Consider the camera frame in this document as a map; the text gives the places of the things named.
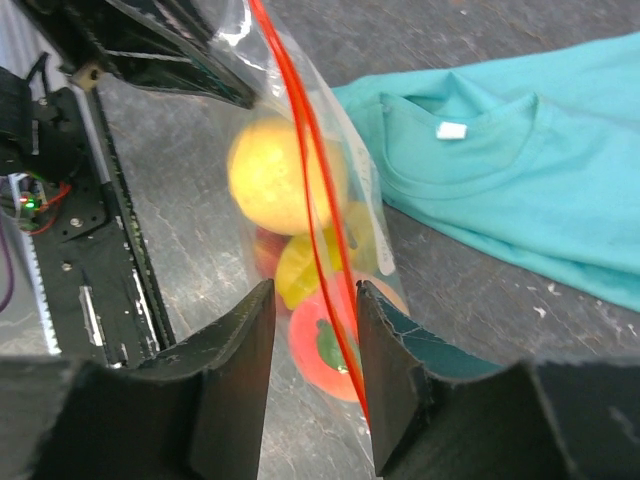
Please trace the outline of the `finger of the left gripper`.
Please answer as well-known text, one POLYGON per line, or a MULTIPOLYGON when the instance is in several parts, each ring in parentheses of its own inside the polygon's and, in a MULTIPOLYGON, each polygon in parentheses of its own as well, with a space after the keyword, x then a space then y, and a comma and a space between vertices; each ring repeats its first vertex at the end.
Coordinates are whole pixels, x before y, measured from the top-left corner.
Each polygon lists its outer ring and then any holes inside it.
POLYGON ((29 20, 85 90, 109 73, 140 89, 255 103, 255 89, 210 50, 214 30, 191 1, 31 1, 29 20))

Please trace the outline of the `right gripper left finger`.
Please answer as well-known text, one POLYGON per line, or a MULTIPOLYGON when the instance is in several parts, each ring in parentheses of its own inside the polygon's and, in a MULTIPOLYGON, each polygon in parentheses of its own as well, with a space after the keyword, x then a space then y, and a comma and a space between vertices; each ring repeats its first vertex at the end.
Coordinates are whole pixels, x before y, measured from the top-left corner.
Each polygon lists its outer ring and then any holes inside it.
POLYGON ((275 334, 274 284, 135 369, 1 360, 5 479, 254 479, 275 334))

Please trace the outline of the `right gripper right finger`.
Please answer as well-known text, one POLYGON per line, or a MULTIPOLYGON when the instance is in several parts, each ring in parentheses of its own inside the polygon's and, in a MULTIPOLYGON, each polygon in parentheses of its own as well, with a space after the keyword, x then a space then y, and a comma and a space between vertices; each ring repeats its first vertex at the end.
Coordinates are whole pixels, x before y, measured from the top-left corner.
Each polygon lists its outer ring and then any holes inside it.
POLYGON ((358 286, 376 474, 385 479, 635 479, 639 361, 472 356, 358 286))

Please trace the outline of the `clear zip top bag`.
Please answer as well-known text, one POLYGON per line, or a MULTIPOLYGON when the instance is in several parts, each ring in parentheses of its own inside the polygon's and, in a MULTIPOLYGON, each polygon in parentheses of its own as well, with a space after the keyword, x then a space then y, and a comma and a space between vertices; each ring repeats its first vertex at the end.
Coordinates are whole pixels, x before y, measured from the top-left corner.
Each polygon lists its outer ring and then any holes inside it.
POLYGON ((225 64, 256 91, 256 101, 235 134, 251 122, 266 117, 282 117, 296 129, 306 197, 312 251, 331 325, 346 361, 349 375, 362 408, 367 408, 364 372, 357 321, 357 292, 362 280, 354 281, 346 245, 343 210, 350 202, 364 202, 372 220, 376 245, 377 271, 366 273, 379 278, 397 291, 406 303, 397 273, 388 228, 383 213, 380 179, 371 155, 336 95, 290 35, 280 20, 262 1, 230 1, 209 43, 225 64), (322 226, 313 200, 308 176, 307 135, 318 156, 331 221, 322 226), (325 151, 326 139, 342 146, 348 170, 348 199, 340 207, 325 151), (336 308, 351 313, 357 321, 360 362, 355 340, 349 340, 344 318, 336 308))

